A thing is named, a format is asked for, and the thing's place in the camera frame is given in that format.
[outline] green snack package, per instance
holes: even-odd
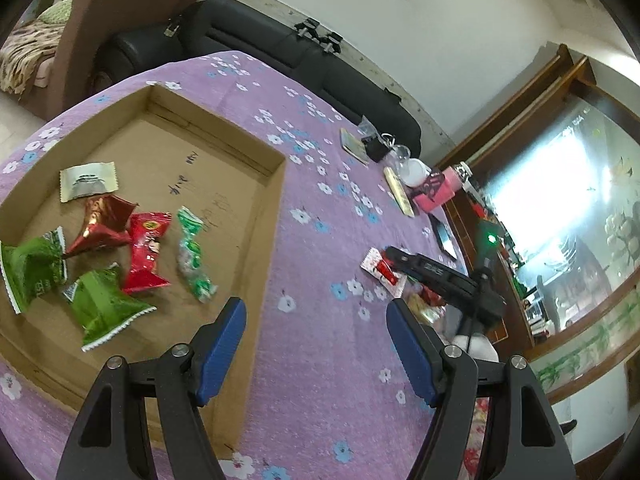
[[[122,292],[119,275],[118,264],[90,270],[62,293],[84,328],[83,352],[107,342],[134,319],[156,309]]]
[[[202,250],[193,239],[200,232],[204,222],[184,206],[178,209],[178,222],[182,228],[182,238],[178,246],[178,268],[185,277],[191,293],[201,303],[206,303],[218,290],[201,267]]]
[[[31,301],[66,282],[65,235],[62,227],[17,247],[0,242],[0,267],[4,286],[16,314]]]

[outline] table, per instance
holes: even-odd
[[[402,214],[382,167],[341,149],[340,127],[356,127],[327,102],[241,52],[170,63],[33,134],[0,165],[0,200],[66,133],[145,84],[179,92],[289,158],[244,438],[223,462],[228,477],[403,480],[432,412],[414,395],[387,333],[390,298],[359,264],[370,247],[386,245],[444,258],[427,216]],[[434,214],[446,222],[441,209]],[[1,362],[0,386],[0,428],[39,480],[53,479],[73,415]],[[471,469],[478,449],[470,441]],[[159,477],[171,478],[166,454],[154,454]]]

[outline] tile floor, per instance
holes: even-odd
[[[41,118],[0,92],[0,166],[17,146],[44,123]]]

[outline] cardboard box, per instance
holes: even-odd
[[[180,227],[161,240],[158,273],[171,285],[140,299],[158,310],[135,320],[98,348],[81,351],[82,328],[59,293],[16,316],[0,294],[0,353],[37,388],[78,410],[98,371],[113,355],[136,362],[155,358],[213,322],[229,296],[248,311],[246,331],[222,390],[201,410],[219,458],[229,458],[242,433],[253,372],[264,289],[269,275],[284,156],[224,118],[162,87],[146,87],[78,126],[39,160],[0,206],[0,239],[8,245],[62,225],[67,243],[78,235],[84,199],[61,204],[58,172],[87,162],[115,161],[117,195],[138,202],[137,212],[175,215],[185,205],[206,222],[197,238],[204,264],[219,286],[199,303],[176,268]],[[68,260],[69,280],[118,261],[129,269],[129,248],[92,251]],[[162,442],[155,400],[148,402],[151,439]]]

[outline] black phone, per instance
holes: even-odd
[[[453,247],[453,241],[451,240],[452,235],[449,233],[449,229],[431,213],[429,213],[429,219],[431,220],[431,227],[433,227],[433,232],[436,235],[440,250],[452,260],[457,261],[458,256]]]

